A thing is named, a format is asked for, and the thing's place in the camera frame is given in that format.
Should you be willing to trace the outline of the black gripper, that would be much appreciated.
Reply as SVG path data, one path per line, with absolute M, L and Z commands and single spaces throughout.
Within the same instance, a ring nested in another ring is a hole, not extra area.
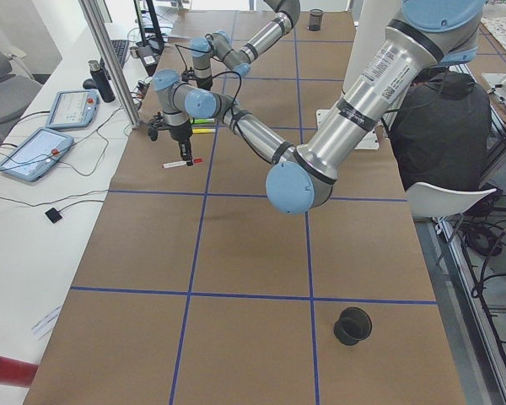
M 178 142 L 181 159 L 187 166 L 193 166 L 193 157 L 190 138 L 192 136 L 192 126 L 189 121 L 185 121 L 178 126 L 170 126 L 170 136 Z

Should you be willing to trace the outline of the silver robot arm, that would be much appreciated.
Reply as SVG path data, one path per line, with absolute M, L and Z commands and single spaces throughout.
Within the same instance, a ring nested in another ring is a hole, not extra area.
M 222 30 L 191 39 L 189 48 L 193 63 L 192 72 L 198 88 L 210 90 L 213 86 L 212 59 L 218 59 L 228 71 L 245 77 L 250 71 L 250 65 L 260 55 L 292 31 L 299 20 L 300 2 L 298 0 L 266 1 L 266 4 L 276 13 L 276 17 L 239 50 L 235 50 L 230 45 L 229 36 Z
M 270 166 L 266 194 L 287 214 L 305 213 L 331 196 L 344 159 L 424 69 L 470 61 L 476 55 L 481 1 L 405 1 L 385 29 L 385 42 L 344 95 L 328 111 L 316 134 L 294 145 L 243 109 L 231 96 L 196 88 L 172 69 L 153 76 L 162 118 L 191 161 L 191 120 L 225 125 Z

